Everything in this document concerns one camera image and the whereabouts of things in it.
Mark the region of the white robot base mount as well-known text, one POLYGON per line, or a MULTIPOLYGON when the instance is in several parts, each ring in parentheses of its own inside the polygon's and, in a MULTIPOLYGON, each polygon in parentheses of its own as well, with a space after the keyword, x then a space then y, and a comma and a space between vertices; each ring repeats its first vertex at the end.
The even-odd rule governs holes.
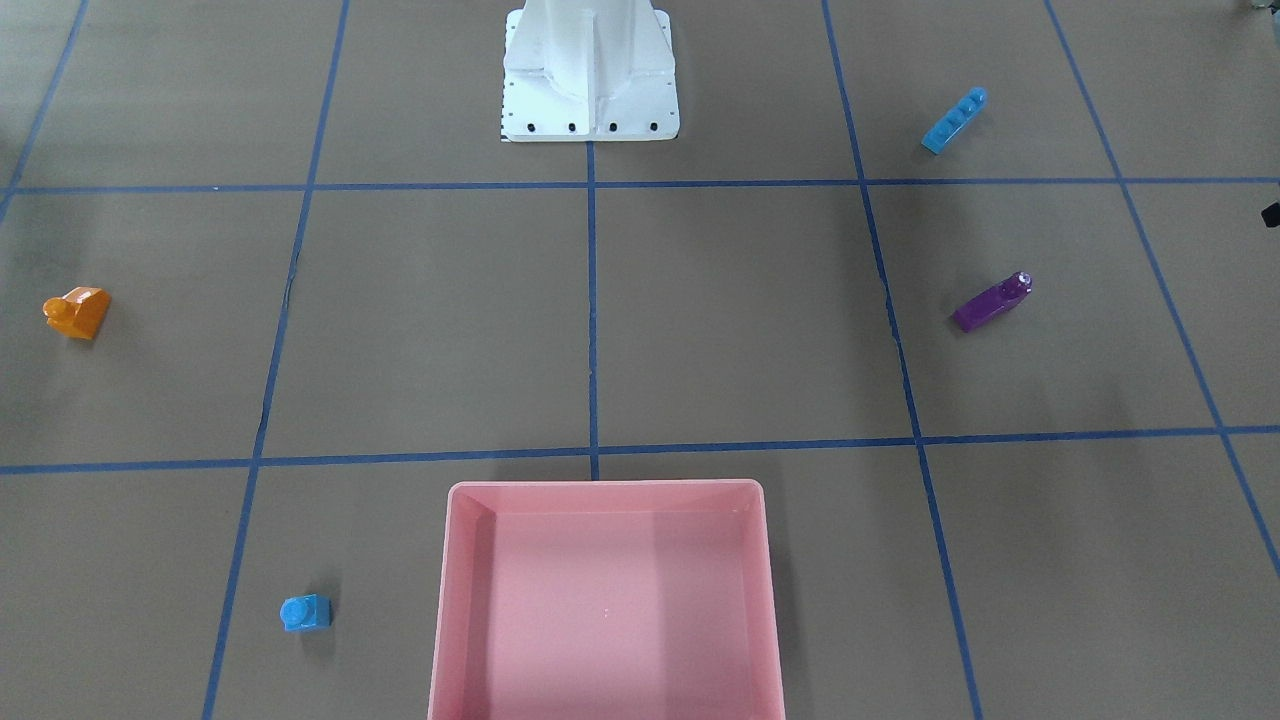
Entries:
POLYGON ((668 13, 649 1, 526 1, 504 29, 502 141, 678 137, 668 13))

